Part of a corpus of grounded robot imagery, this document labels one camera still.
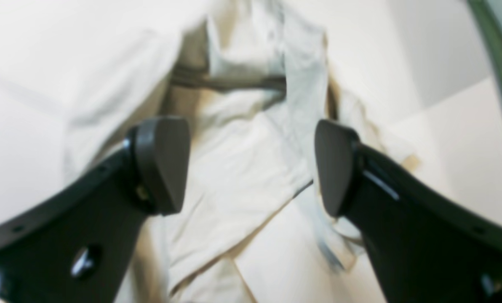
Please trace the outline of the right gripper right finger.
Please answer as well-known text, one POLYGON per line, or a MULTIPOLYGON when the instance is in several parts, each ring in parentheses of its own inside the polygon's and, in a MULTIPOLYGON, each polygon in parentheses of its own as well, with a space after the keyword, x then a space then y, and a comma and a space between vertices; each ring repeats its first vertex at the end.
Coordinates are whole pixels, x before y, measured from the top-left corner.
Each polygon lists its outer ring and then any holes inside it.
POLYGON ((502 303, 502 227, 413 177, 357 133, 320 120, 323 205, 360 231, 389 303, 502 303))

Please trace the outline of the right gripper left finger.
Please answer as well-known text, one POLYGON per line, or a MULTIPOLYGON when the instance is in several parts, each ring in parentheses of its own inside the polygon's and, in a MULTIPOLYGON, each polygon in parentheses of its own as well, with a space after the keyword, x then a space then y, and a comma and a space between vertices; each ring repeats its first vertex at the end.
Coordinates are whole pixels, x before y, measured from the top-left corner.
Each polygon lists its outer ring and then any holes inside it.
POLYGON ((70 186, 0 224, 0 299, 114 301, 145 221, 182 210, 190 145, 184 118, 145 119, 70 186))

